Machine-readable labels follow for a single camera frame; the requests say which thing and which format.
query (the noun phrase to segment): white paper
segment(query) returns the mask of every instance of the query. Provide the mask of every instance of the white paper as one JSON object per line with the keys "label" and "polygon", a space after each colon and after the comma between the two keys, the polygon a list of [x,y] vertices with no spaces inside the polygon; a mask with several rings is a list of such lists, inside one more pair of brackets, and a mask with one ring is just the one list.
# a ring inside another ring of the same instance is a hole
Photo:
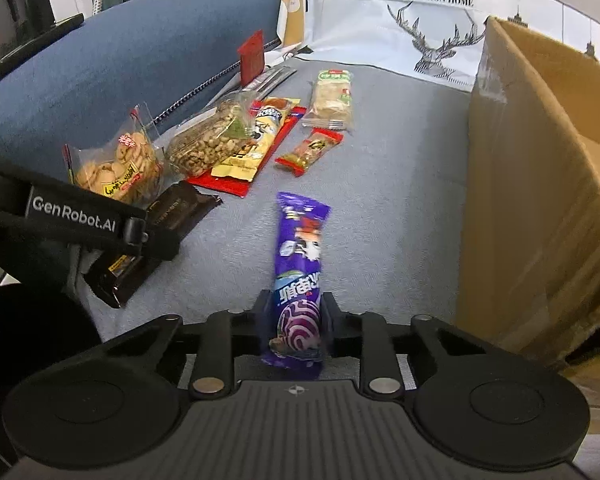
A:
{"label": "white paper", "polygon": [[368,64],[470,91],[485,20],[518,14],[532,30],[583,52],[592,40],[600,60],[600,25],[557,0],[307,1],[304,44],[314,52],[306,59]]}

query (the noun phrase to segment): deer head illustration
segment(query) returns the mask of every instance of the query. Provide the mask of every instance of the deer head illustration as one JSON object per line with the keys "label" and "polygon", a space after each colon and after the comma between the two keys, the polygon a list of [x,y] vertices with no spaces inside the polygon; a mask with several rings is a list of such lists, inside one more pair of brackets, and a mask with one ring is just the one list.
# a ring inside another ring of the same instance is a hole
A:
{"label": "deer head illustration", "polygon": [[454,36],[452,38],[443,40],[442,46],[433,48],[427,44],[424,34],[418,30],[420,18],[416,18],[416,20],[413,22],[413,25],[409,25],[408,20],[404,19],[404,11],[411,7],[412,3],[413,2],[409,2],[404,7],[398,9],[396,14],[393,13],[390,6],[386,6],[386,8],[389,10],[389,14],[395,20],[395,22],[400,25],[400,28],[413,37],[413,46],[422,54],[422,58],[416,63],[414,70],[416,70],[416,72],[425,73],[433,77],[448,79],[455,71],[451,68],[443,66],[442,60],[455,56],[455,48],[461,46],[471,46],[478,43],[482,38],[484,38],[484,32],[478,35],[477,25],[469,13],[465,11],[469,21],[471,21],[471,32],[465,34],[464,39],[461,39],[458,25],[456,25],[456,33]]}

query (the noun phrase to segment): dark brown wrapper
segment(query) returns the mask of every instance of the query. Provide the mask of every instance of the dark brown wrapper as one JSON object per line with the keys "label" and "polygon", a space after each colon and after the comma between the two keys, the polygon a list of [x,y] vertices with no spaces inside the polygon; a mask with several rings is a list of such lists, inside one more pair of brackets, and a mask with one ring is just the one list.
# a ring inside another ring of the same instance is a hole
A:
{"label": "dark brown wrapper", "polygon": [[[202,194],[188,182],[181,181],[168,187],[149,206],[147,219],[152,224],[176,231],[183,240],[209,211],[221,203],[219,196]],[[105,251],[91,265],[84,280],[110,307],[122,308],[160,263],[161,260],[156,258]]]}

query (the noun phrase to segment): gray fabric surface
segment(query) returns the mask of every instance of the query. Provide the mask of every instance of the gray fabric surface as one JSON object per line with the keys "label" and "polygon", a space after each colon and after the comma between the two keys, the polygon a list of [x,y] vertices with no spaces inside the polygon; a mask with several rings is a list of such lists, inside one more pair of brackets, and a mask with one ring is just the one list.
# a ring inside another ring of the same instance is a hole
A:
{"label": "gray fabric surface", "polygon": [[[290,64],[298,72],[274,95],[300,97],[303,104],[318,70],[337,66],[298,59]],[[164,262],[123,310],[106,306],[78,279],[103,338],[164,313],[198,322],[216,310],[249,308],[272,285],[279,190],[332,207],[320,282],[343,310],[371,310],[401,323],[423,312],[452,319],[470,96],[377,68],[348,69],[354,75],[354,129],[307,174],[295,178],[271,161],[245,199],[223,195],[224,204],[185,238],[179,256]],[[307,134],[296,126],[277,153]],[[355,360],[341,364],[347,374],[357,366]],[[337,370],[328,367],[326,376]]]}

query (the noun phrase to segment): metal screw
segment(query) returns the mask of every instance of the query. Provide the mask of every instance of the metal screw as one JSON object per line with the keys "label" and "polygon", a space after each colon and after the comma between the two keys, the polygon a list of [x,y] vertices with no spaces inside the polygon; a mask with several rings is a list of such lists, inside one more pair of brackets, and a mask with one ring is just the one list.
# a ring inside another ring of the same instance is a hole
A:
{"label": "metal screw", "polygon": [[216,394],[224,388],[224,381],[217,377],[200,377],[193,382],[192,386],[201,394]]}
{"label": "metal screw", "polygon": [[400,389],[400,383],[389,377],[376,377],[369,383],[376,394],[394,394]]}

